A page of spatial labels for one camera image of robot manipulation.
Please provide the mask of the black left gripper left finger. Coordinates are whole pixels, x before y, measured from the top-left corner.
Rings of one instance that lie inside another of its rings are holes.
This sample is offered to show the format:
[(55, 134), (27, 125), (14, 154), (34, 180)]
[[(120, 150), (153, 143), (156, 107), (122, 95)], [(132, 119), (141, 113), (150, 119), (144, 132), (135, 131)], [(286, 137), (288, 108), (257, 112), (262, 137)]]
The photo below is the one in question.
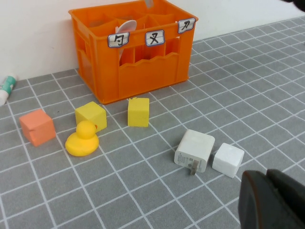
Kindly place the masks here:
[(279, 206), (266, 173), (246, 170), (242, 174), (238, 214), (242, 229), (273, 229)]

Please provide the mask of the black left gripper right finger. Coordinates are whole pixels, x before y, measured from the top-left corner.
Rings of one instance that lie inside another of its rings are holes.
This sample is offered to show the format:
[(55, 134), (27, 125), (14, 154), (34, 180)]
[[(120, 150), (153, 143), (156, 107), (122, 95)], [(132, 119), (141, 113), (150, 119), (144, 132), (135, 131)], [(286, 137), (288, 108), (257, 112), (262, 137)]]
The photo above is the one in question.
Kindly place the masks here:
[(305, 227), (305, 186), (287, 174), (269, 169), (266, 173), (274, 186), (279, 206), (273, 219), (274, 229), (303, 229)]

